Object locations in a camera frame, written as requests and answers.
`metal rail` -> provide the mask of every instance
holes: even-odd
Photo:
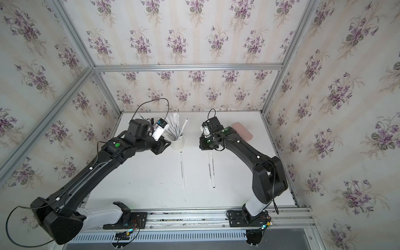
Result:
[[[145,64],[145,65],[97,65],[97,72],[129,71],[190,71],[190,70],[281,70],[281,63],[237,64]]]

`purple flower pattern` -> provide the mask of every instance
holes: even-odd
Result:
[[[106,101],[101,101],[96,103],[97,113],[102,115],[107,120],[110,119],[110,113],[107,110],[107,103]]]
[[[279,111],[278,119],[276,120],[277,129],[279,129],[282,125],[286,125],[288,123],[288,116],[287,116],[286,108],[283,108]]]
[[[214,87],[208,87],[205,95],[207,97],[208,104],[215,105],[218,97],[221,96],[221,92]]]
[[[300,133],[298,132],[297,134],[292,134],[292,137],[289,142],[289,152],[288,154],[293,154],[294,152],[299,152],[301,153],[302,148],[304,147],[303,144],[301,143],[302,137],[300,136]]]
[[[393,65],[393,69],[390,69],[389,67],[386,69],[386,75],[384,75],[379,79],[380,82],[383,80],[389,82],[389,86],[382,88],[379,92],[389,91],[391,93],[394,93],[394,91],[397,88],[400,89],[400,61],[396,62]]]
[[[145,37],[144,33],[147,29],[140,28],[138,32],[131,30],[130,47],[136,49],[136,58],[140,59],[142,64],[148,63],[151,53],[150,41]]]
[[[146,6],[146,15],[149,18],[149,22],[153,22],[155,26],[161,23],[160,17],[160,2],[164,0],[144,0],[140,1]]]
[[[189,16],[190,16],[190,21],[191,22],[196,22],[196,27],[201,24],[203,18],[202,18],[202,11],[204,7],[205,1],[209,0],[186,0],[186,4],[190,6],[189,10]]]
[[[204,111],[204,104],[193,105],[192,111]]]
[[[314,20],[311,23],[310,31],[312,31],[310,37],[315,36],[318,33],[318,29],[321,27],[323,21],[325,21],[327,16],[331,16],[335,10],[333,6],[335,5],[334,0],[326,0],[321,2],[316,11]]]
[[[225,80],[222,82],[222,86],[225,87],[225,90],[232,88],[234,86],[234,82],[238,80],[239,71],[237,70],[224,70],[224,73],[221,76]]]
[[[9,187],[15,187],[20,184],[24,186],[24,189],[34,189],[37,182],[43,184],[42,172],[33,170],[30,163],[28,163],[30,160],[31,158],[25,157],[21,166],[14,170],[14,172],[6,181],[6,184],[8,184]]]
[[[172,36],[167,38],[167,47],[172,49],[170,53],[171,59],[174,59],[176,63],[182,63],[182,60],[186,57],[184,53],[186,53],[186,46],[188,43],[186,39],[183,37],[183,32],[186,29],[179,28],[176,32],[174,30],[169,30],[169,33]]]
[[[66,40],[67,38],[64,37],[60,41],[60,44],[56,44],[54,47],[58,51],[58,59],[61,60],[62,65],[68,65],[70,68],[70,73],[74,77],[78,77],[82,71],[82,67],[78,65],[79,60],[76,57],[76,52],[65,44]]]
[[[254,59],[257,58],[257,54],[261,53],[261,48],[264,46],[264,38],[262,34],[265,33],[267,30],[262,28],[259,32],[255,30],[250,31],[250,35],[246,38],[246,42],[244,43],[243,47],[247,48],[247,51],[243,54],[243,59],[246,59],[247,63],[251,63]]]
[[[288,19],[289,10],[293,7],[295,2],[300,2],[300,0],[276,0],[275,4],[278,6],[276,13],[274,13],[275,22],[277,22],[277,27],[283,25]]]
[[[223,104],[218,109],[218,111],[231,111],[231,110],[232,110],[232,104]]]
[[[131,108],[133,105],[133,98],[127,89],[117,90],[117,100],[122,101],[122,106],[125,108]]]
[[[97,58],[104,62],[104,64],[111,64],[113,57],[110,56],[112,51],[110,49],[111,45],[102,36],[103,30],[96,29],[94,32],[88,30],[86,34],[89,35],[87,42],[89,43],[89,48],[95,49],[97,51]]]
[[[282,41],[282,45],[280,46],[280,48],[283,49],[283,51],[280,52],[278,55],[279,61],[283,60],[284,56],[286,55],[286,51],[288,51],[290,41],[292,40],[293,34],[294,34],[294,31],[291,31],[289,33],[289,36]]]
[[[302,88],[309,86],[309,80],[313,81],[315,76],[320,74],[322,62],[326,58],[329,58],[327,52],[321,53],[320,50],[316,50],[315,55],[310,56],[310,59],[306,62],[307,69],[301,74],[301,81],[299,85]]]
[[[299,178],[299,173],[294,169],[294,165],[287,165],[286,169],[288,170],[289,178],[292,182],[295,182],[296,178]]]
[[[343,74],[342,79],[336,79],[334,84],[328,86],[330,95],[324,96],[320,100],[320,103],[322,103],[320,111],[322,111],[323,114],[329,112],[333,114],[333,108],[339,110],[342,107],[342,104],[348,104],[350,97],[353,96],[354,85],[364,85],[360,79],[361,78],[350,79],[350,74],[347,72]]]
[[[267,119],[267,123],[268,123],[268,125],[272,125],[272,119],[271,119],[271,112],[270,111],[268,111],[268,114],[266,115],[266,117],[265,117],[266,119]]]
[[[309,144],[310,150],[308,151],[312,159],[319,160],[319,157],[321,159],[324,159],[326,156],[330,157],[335,144],[343,145],[341,138],[332,136],[332,133],[332,130],[328,128],[326,131],[320,131],[315,135],[317,141]]]
[[[331,247],[341,248],[342,250],[356,250],[354,244],[355,236],[351,233],[351,226],[339,224],[337,220],[333,223],[333,229],[326,229],[325,233],[328,235],[328,244]]]
[[[46,69],[42,65],[36,63],[28,64],[27,62],[20,61],[20,64],[14,64],[16,70],[22,75],[22,84],[26,84],[30,87],[35,86],[39,93],[46,98],[55,98],[56,91],[54,86],[46,80],[44,72]]]
[[[281,134],[275,138],[275,145],[279,151],[283,151],[283,138]]]
[[[288,72],[288,75],[282,80],[282,85],[280,87],[280,98],[284,97],[288,90],[292,89],[293,81],[292,75]]]
[[[338,51],[342,51],[341,58],[347,58],[352,56],[352,51],[356,50],[356,45],[364,40],[368,35],[375,35],[378,31],[378,23],[381,17],[384,15],[376,15],[380,10],[379,3],[375,7],[372,7],[372,1],[362,9],[359,16],[353,17],[349,26],[350,34],[346,36],[346,39],[342,41],[342,46]]]
[[[314,172],[310,170],[308,179],[306,179],[304,185],[306,189],[304,190],[307,195],[311,196],[313,193],[319,193],[320,196],[324,196],[326,188],[324,186],[325,176],[321,175],[321,171]]]
[[[147,88],[147,97],[150,98],[151,100],[155,100],[152,103],[156,103],[157,107],[160,106],[160,100],[157,100],[159,98],[162,98],[162,92],[161,90],[156,90],[155,88]]]
[[[25,134],[21,132],[24,126],[16,127],[17,119],[9,116],[9,109],[0,108],[0,144],[8,148],[10,144],[18,145]]]
[[[206,76],[205,71],[189,71],[188,78],[191,78],[190,86],[196,89],[200,89],[203,86],[202,82],[204,82],[204,77]]]
[[[75,105],[76,110],[82,110],[84,116],[90,116],[92,114],[92,110],[90,109],[91,105],[89,105],[89,100],[84,92],[78,92],[76,98],[72,100],[72,103]]]
[[[247,25],[246,18],[250,18],[250,11],[254,9],[254,0],[232,0],[230,10],[235,12],[234,16],[230,18],[230,26],[233,26],[234,32],[241,31],[243,25]]]
[[[92,144],[96,144],[97,137],[94,134],[94,131],[92,128],[93,128],[92,124],[86,124],[85,126],[80,126],[80,129],[78,129],[78,131],[82,135],[83,141],[89,141]]]
[[[397,112],[392,118],[378,117],[379,121],[375,125],[377,131],[371,136],[366,134],[366,140],[360,143],[369,147],[367,151],[362,152],[363,154],[372,159],[373,156],[378,158],[380,153],[382,156],[386,156],[385,151],[388,149],[400,148],[400,120],[395,121],[396,118],[400,118],[400,112]]]
[[[311,111],[314,109],[314,107],[311,106],[311,102],[311,97],[309,97],[309,95],[306,95],[304,99],[300,99],[298,109],[294,115],[297,119],[294,122],[301,123],[304,117],[311,116]]]
[[[353,178],[350,181],[343,181],[344,185],[347,187],[346,190],[340,188],[334,190],[334,193],[338,195],[333,199],[334,202],[338,203],[338,208],[340,210],[346,211],[349,215],[349,210],[351,210],[354,215],[359,215],[360,213],[370,215],[370,212],[374,211],[374,205],[379,200],[382,208],[388,208],[387,199],[380,194],[372,193],[369,189],[372,187],[370,182],[365,179],[362,182],[355,180]]]
[[[183,87],[176,88],[175,96],[178,99],[179,104],[185,106],[190,96],[190,92],[185,90]]]
[[[257,106],[254,106],[251,103],[246,104],[246,107],[243,110],[258,110]]]
[[[111,1],[115,0],[90,0],[90,2],[97,6],[99,16],[101,16],[103,23],[108,22],[110,27],[115,24],[114,14],[111,12]]]
[[[208,43],[211,44],[211,56],[215,55],[215,59],[220,57],[223,53],[222,46],[224,45],[224,42],[228,41],[228,36],[226,35],[227,32],[227,30],[222,30],[219,26],[217,26],[217,29],[212,26],[211,34],[207,36]]]
[[[166,86],[171,85],[171,75],[173,74],[173,71],[159,71],[157,74],[160,76],[160,80],[162,81],[162,84],[166,84]]]
[[[111,128],[104,128],[101,132],[103,139],[108,140],[110,138]]]
[[[267,77],[267,75],[272,74],[272,70],[255,70],[253,73],[256,76],[254,79],[254,84],[257,84],[258,87],[264,83],[264,79]]]
[[[133,85],[133,87],[136,87],[138,85],[138,82],[136,81],[136,75],[139,72],[137,71],[131,71],[131,72],[122,72],[121,75],[123,75],[125,77],[125,81],[129,84],[129,85]]]
[[[13,1],[5,4],[0,2],[0,10],[3,10],[7,15],[4,16],[6,25],[10,26],[13,36],[23,36],[24,43],[32,54],[37,52],[43,57],[46,53],[44,44],[46,41],[39,39],[41,35],[38,28],[36,28],[36,21],[34,21],[25,11],[21,11],[18,6],[13,4]]]
[[[235,103],[238,105],[242,105],[244,99],[250,95],[250,92],[244,87],[239,87],[236,92],[233,93],[235,96]]]
[[[69,134],[69,129],[65,127],[65,122],[56,121],[56,123],[51,125],[49,130],[44,136],[49,140],[50,144],[58,142],[58,146],[62,149],[64,147],[71,148],[72,134]]]
[[[63,162],[56,162],[57,166],[53,169],[58,173],[58,179],[72,178],[76,175],[77,169],[73,160],[73,157],[65,156]]]

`white straw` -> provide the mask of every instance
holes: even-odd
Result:
[[[188,118],[186,118],[185,123],[184,123],[183,126],[182,126],[182,129],[181,129],[181,131],[180,131],[179,136],[181,136],[181,135],[183,134],[183,129],[185,128],[187,122],[188,122]]]

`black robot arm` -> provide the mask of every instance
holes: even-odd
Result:
[[[231,127],[224,128],[216,117],[205,121],[202,127],[204,132],[200,137],[200,148],[213,150],[222,145],[237,155],[252,171],[252,189],[261,203],[269,204],[274,197],[288,188],[282,162],[278,157],[270,158],[261,154],[245,142],[236,130]],[[250,212],[252,217],[256,215],[255,212]]]
[[[136,152],[151,150],[160,154],[171,144],[163,136],[152,136],[158,126],[154,128],[142,119],[131,120],[128,130],[104,144],[97,156],[72,180],[47,199],[38,197],[31,203],[30,207],[39,225],[57,244],[67,243],[82,230],[87,214],[81,214],[77,209],[104,177]],[[121,202],[115,202],[114,205],[121,210],[117,214],[118,223],[130,221],[130,209]]]

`wire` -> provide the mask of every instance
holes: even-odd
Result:
[[[157,100],[161,100],[161,99],[166,100],[166,101],[167,101],[167,104],[168,104],[167,114],[165,115],[165,118],[164,118],[164,120],[165,120],[165,119],[167,118],[168,111],[170,111],[170,102],[168,101],[168,99],[167,99],[167,98],[157,98],[157,99],[154,99],[154,100],[150,100],[150,101],[148,101],[148,102],[153,102],[153,101],[157,101]],[[133,114],[131,120],[133,119],[133,117],[135,116],[135,114],[136,114],[136,112],[139,110],[139,108],[140,108],[143,104],[146,104],[146,103],[148,103],[148,102],[143,102],[142,104],[140,104],[140,105],[138,106],[138,108],[136,109],[135,113]]]
[[[98,152],[99,142],[102,142],[102,141],[98,141],[98,142],[97,142],[97,152]],[[98,159],[98,154],[97,154],[96,160],[93,162],[92,166],[97,162],[97,159]],[[100,164],[107,163],[107,162],[101,162],[101,163],[97,164],[96,167],[99,166]],[[58,196],[58,197],[61,198],[61,197],[72,187],[72,185],[75,184],[75,182],[76,182],[77,180],[79,180],[82,176],[84,176],[84,175],[85,175],[87,172],[89,172],[89,171],[90,171],[90,169],[88,169],[86,172],[84,172],[84,174],[82,174],[81,176],[79,176],[79,177],[78,177],[66,190],[64,190],[64,192],[63,192],[60,196]],[[24,246],[24,245],[18,244],[18,243],[16,243],[15,241],[13,241],[13,240],[11,239],[10,234],[8,233],[8,221],[9,221],[10,216],[12,215],[12,213],[13,213],[17,208],[23,208],[23,209],[29,209],[29,210],[32,210],[32,209],[39,209],[39,208],[44,208],[44,207],[50,206],[51,204],[53,204],[53,203],[56,202],[56,201],[57,201],[57,200],[54,200],[54,201],[52,201],[52,202],[49,203],[49,204],[46,204],[46,205],[44,205],[44,206],[40,206],[40,207],[37,207],[37,208],[24,207],[24,206],[17,206],[17,207],[15,207],[15,208],[10,212],[10,214],[8,215],[7,220],[6,220],[6,234],[7,234],[8,239],[9,239],[14,245],[20,246],[20,247],[23,247],[23,248],[35,248],[35,247],[44,246],[44,245],[49,244],[50,242],[53,242],[54,240],[51,240],[51,241],[49,241],[49,242],[47,242],[47,243],[44,243],[44,244],[41,244],[41,245],[38,245],[38,246]]]
[[[210,112],[212,111],[212,110],[214,110],[214,117],[215,117],[215,115],[217,114],[217,111],[215,110],[215,108],[212,108],[212,109],[210,109],[210,111],[208,112],[208,115],[207,115],[207,120],[209,119],[208,117],[210,116]]]
[[[54,203],[54,202],[55,202],[55,201],[53,201],[53,202],[51,202],[51,203],[49,203],[49,204],[47,204],[47,205],[45,205],[45,206],[38,207],[38,208],[44,208],[44,207],[46,207],[46,206],[51,205],[51,204]],[[53,242],[53,241],[54,241],[54,240],[51,240],[51,241],[49,241],[49,242],[46,242],[46,243],[44,243],[44,244],[37,245],[37,246],[24,246],[24,245],[18,244],[18,243],[16,243],[15,241],[13,241],[12,238],[10,237],[10,234],[8,233],[8,220],[10,219],[11,214],[12,214],[17,208],[38,209],[38,208],[27,208],[27,207],[24,207],[24,206],[17,206],[16,208],[14,208],[14,209],[10,212],[10,214],[8,215],[7,220],[6,220],[6,234],[7,234],[8,239],[9,239],[14,245],[20,246],[20,247],[24,247],[24,248],[35,248],[35,247],[47,245],[47,244],[49,244],[50,242]]]
[[[274,187],[275,187],[275,179],[276,179],[276,167],[275,167],[275,165],[273,165],[273,166],[274,166],[274,181],[272,182],[272,202],[274,203],[274,209],[275,209],[276,214],[279,214],[279,210],[278,210],[278,207],[277,207],[277,205],[275,203],[275,197],[274,197]]]
[[[140,227],[142,226],[142,221],[141,221],[140,219],[136,219],[136,220],[139,220],[139,221],[140,221],[139,231],[138,231],[138,233],[135,235],[135,237],[133,237],[133,239],[131,239],[130,242],[128,242],[128,244],[131,243],[134,239],[136,239],[136,237],[137,237],[137,236],[139,235],[139,233],[140,233]]]

